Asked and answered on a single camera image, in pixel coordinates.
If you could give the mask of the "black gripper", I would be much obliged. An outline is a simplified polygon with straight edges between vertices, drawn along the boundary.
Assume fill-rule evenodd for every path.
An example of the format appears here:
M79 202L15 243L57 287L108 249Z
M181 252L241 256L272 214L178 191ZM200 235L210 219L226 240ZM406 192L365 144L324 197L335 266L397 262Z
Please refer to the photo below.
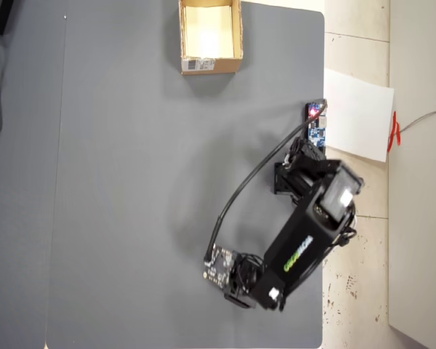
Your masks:
M266 268L267 263L260 256L232 251L224 298L243 309L261 304L257 285Z

